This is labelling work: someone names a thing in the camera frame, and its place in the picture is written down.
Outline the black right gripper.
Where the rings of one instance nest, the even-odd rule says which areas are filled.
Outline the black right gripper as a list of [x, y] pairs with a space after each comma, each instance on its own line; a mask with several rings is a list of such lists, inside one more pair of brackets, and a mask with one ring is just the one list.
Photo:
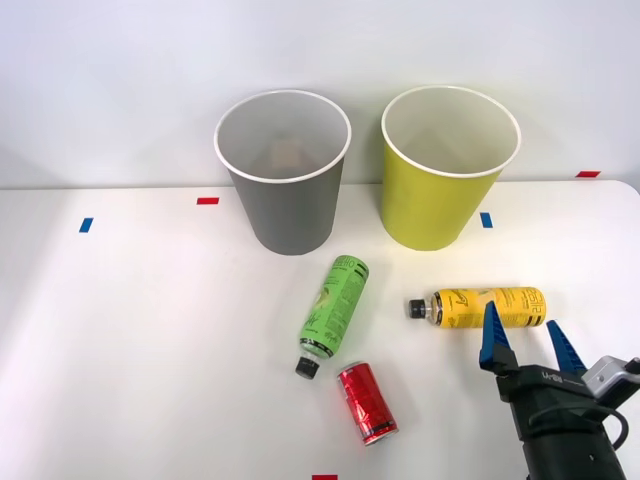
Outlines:
[[590, 411], [597, 404], [583, 380], [587, 368], [555, 320], [547, 324], [559, 371], [538, 365], [519, 368], [494, 301], [487, 303], [479, 366], [496, 375], [500, 399], [511, 407], [520, 441], [549, 435], [601, 434]]

